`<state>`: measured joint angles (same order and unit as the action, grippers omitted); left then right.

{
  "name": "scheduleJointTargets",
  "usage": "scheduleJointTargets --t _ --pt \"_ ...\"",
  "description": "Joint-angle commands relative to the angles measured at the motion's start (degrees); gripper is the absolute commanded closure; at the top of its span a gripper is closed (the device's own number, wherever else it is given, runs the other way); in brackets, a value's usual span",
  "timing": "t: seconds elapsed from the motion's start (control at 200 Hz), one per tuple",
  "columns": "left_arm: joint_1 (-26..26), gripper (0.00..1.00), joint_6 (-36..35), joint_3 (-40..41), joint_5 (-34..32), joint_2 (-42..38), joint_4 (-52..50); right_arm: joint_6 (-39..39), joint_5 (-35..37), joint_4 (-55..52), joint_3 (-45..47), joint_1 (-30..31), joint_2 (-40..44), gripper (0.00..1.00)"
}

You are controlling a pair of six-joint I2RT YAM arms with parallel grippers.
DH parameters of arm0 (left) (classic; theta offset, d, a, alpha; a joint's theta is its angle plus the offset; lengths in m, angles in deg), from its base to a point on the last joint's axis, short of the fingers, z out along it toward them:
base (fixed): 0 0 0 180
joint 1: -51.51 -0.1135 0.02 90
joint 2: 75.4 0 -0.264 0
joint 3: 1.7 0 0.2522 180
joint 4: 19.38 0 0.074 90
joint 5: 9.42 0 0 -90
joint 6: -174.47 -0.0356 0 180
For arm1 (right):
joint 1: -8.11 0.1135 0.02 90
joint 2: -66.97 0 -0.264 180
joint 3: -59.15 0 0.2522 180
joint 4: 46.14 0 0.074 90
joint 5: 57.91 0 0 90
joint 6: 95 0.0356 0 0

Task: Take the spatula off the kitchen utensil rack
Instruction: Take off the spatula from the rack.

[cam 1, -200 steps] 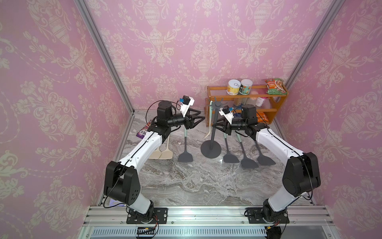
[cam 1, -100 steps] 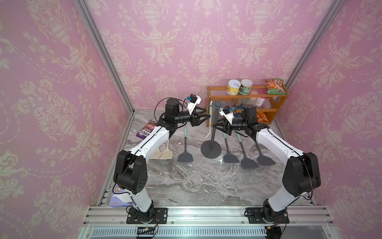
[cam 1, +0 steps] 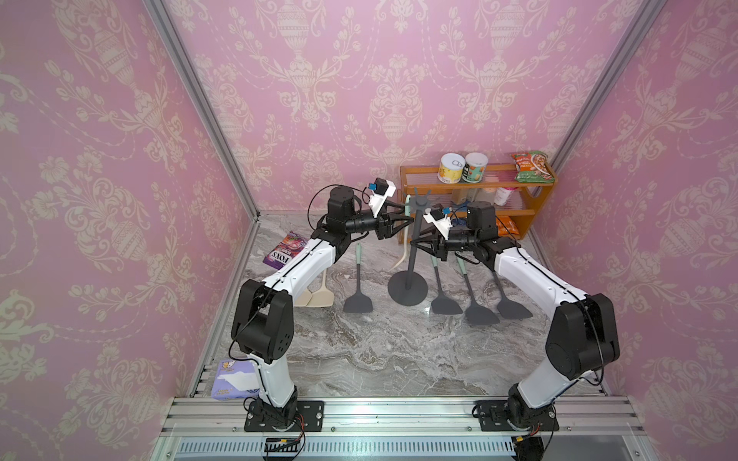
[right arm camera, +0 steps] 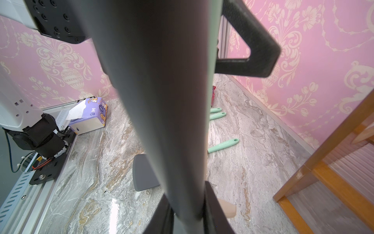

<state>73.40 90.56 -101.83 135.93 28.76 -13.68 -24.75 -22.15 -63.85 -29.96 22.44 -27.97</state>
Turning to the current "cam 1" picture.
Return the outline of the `grey spatula mint handle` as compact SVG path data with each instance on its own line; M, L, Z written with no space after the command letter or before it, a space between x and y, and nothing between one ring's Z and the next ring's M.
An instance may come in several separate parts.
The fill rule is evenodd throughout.
M449 298L443 290L438 259L436 257L432 257L432 267L434 267L437 296L430 304L430 311L437 315L461 315L462 309L459 304Z
M497 304L497 309L500 315L509 320L524 320L532 318L532 313L524 305L512 301L507 297L503 284L496 271L492 272L492 276L501 296L501 300Z
M361 290L361 257L362 246L358 243L356 248L356 290L344 302L343 311L345 313L367 314L374 310L372 300Z
M488 307L483 307L477 301L471 280L468 277L465 261L460 257L457 257L457 265L459 265L459 271L463 277L470 297L469 307L467 307L464 313L468 324L473 327L486 327L499 324L500 318L498 315Z

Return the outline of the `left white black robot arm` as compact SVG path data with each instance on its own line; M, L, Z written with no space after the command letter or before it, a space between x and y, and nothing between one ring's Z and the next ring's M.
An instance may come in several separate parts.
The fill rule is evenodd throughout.
M331 184L327 212L305 248L276 273L246 280L239 290L231 331L241 361L255 366L259 395L247 407L247 422L289 430L299 421L298 390L286 353L294 338L294 302L319 275L340 260L352 243L376 234L390 238L411 219L392 201L394 182L378 178L365 190Z

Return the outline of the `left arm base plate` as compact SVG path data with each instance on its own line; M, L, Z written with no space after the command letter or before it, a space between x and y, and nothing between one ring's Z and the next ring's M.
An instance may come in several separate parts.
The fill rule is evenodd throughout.
M298 400L284 408L276 408L262 400L246 403L245 432L285 432L302 429L321 432L325 416L324 401Z

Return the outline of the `cream spatula mint handle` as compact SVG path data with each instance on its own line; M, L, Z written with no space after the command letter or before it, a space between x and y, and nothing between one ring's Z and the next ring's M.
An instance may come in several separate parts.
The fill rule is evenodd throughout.
M321 286L313 292L308 307L328 308L334 305L334 292L327 287L327 272L322 274Z
M306 287L303 292L297 296L293 302L294 307L306 307L312 298L312 292Z

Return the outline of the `grey utensil rack stand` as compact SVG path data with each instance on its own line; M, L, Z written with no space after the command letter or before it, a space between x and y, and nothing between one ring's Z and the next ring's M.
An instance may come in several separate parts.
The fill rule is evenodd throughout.
M407 269L394 274L388 282L388 294L399 305L414 307L419 305L428 294L428 284L422 275L415 272L417 248L413 241L419 238L423 213L430 201L427 195L414 195L409 202L409 209L414 212L411 239L409 243L409 262Z

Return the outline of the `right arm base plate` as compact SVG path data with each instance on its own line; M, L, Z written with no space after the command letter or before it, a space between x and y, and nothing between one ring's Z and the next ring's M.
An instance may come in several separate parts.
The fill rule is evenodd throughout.
M553 405L532 409L517 399L476 401L472 408L483 432L558 431L559 423Z

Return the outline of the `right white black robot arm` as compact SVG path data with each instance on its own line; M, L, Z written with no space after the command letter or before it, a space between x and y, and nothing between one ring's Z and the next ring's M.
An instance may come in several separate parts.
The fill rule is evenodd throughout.
M440 260L450 253L471 254L476 263L523 290L551 320L542 363L509 389L505 418L511 426L521 430L542 426L558 397L589 376L603 378L605 367L619 359L611 299L565 282L514 238L501 236L492 205L470 204L462 227L453 226L442 207L433 207L423 218L429 228L413 238L413 247Z

